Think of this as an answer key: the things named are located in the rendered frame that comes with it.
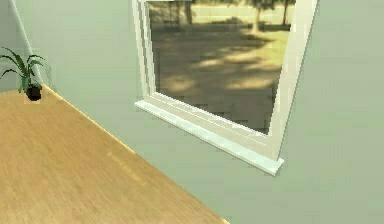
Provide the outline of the green house plant black pot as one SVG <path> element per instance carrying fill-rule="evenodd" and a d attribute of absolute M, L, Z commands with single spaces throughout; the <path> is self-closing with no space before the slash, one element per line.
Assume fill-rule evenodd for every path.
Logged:
<path fill-rule="evenodd" d="M 45 58 L 36 54 L 31 54 L 28 56 L 27 60 L 24 61 L 19 54 L 15 53 L 10 48 L 5 47 L 5 50 L 9 52 L 9 55 L 0 54 L 0 59 L 7 59 L 12 62 L 16 68 L 7 68 L 4 70 L 0 75 L 0 79 L 8 73 L 17 74 L 21 78 L 18 92 L 24 92 L 30 101 L 39 101 L 42 98 L 42 84 L 39 81 L 32 79 L 35 75 L 33 67 L 35 65 L 42 66 Z"/>

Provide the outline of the white framed window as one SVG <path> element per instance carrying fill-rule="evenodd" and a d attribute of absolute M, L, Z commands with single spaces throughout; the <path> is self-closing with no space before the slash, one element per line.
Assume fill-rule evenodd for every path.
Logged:
<path fill-rule="evenodd" d="M 270 175 L 319 0 L 132 0 L 136 107 Z"/>

